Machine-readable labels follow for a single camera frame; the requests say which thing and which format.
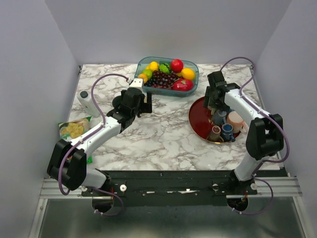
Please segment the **dark grey mug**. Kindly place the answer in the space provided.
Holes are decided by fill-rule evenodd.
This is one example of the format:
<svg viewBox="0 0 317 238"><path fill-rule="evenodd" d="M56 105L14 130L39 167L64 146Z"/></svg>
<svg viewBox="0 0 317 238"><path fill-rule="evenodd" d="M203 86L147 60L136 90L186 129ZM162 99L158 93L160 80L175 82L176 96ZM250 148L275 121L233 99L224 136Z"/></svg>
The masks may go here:
<svg viewBox="0 0 317 238"><path fill-rule="evenodd" d="M116 96L112 101L112 106L115 109L119 109L121 107L122 100L123 100L122 96Z"/></svg>

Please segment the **brown mug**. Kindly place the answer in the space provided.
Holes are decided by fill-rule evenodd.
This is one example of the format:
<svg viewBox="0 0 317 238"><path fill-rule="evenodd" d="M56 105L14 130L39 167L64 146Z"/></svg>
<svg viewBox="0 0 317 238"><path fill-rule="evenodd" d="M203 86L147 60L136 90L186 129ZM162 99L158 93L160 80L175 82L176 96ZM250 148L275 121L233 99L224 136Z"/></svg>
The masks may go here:
<svg viewBox="0 0 317 238"><path fill-rule="evenodd" d="M221 128L217 125L214 125L207 136L207 140L210 142L223 143L224 140L221 137Z"/></svg>

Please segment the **light green mug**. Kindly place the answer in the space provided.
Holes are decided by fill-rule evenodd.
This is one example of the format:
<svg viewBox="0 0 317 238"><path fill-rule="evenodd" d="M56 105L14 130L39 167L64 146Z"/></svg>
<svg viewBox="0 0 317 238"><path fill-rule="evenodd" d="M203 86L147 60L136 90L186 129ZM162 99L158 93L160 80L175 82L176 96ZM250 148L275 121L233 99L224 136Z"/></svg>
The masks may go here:
<svg viewBox="0 0 317 238"><path fill-rule="evenodd" d="M208 106L208 109L210 110L211 115L214 115L214 114L215 114L215 112L217 111L217 109L216 109L216 108L214 108L214 107L212 107L212 106Z"/></svg>

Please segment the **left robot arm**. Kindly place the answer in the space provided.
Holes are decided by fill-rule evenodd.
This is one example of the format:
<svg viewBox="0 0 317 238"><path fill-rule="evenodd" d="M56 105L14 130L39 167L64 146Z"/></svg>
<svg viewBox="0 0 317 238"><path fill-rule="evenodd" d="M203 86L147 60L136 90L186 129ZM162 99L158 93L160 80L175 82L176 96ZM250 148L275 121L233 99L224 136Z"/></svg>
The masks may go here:
<svg viewBox="0 0 317 238"><path fill-rule="evenodd" d="M71 141L61 139L55 144L47 173L58 181L60 188L73 191L80 186L92 187L99 196L109 192L109 176L99 169L88 169L87 159L106 141L127 129L135 118L152 113L152 95L128 88L114 102L116 106L95 127Z"/></svg>

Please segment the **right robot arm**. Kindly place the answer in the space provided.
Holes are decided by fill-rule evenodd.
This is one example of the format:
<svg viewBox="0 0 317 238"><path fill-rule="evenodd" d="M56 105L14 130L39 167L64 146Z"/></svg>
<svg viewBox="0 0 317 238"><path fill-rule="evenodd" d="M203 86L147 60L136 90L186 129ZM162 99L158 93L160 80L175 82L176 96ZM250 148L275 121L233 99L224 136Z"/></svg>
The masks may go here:
<svg viewBox="0 0 317 238"><path fill-rule="evenodd" d="M236 83L227 83L221 71L208 75L203 106L209 109L228 111L233 109L248 125L247 154L233 170L235 178L228 181L228 189L239 194L246 188L256 171L269 157L284 148L283 119L279 114L262 110L246 97Z"/></svg>

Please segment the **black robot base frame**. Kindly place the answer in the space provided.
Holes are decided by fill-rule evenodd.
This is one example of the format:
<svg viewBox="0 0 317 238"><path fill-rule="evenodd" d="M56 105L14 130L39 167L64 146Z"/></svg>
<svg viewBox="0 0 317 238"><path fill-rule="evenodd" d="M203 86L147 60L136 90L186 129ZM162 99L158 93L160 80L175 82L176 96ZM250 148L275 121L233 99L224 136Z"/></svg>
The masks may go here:
<svg viewBox="0 0 317 238"><path fill-rule="evenodd" d="M254 180L238 181L232 171L106 171L107 180L84 196L102 201L114 192L114 205L137 206L226 206L228 197L256 195Z"/></svg>

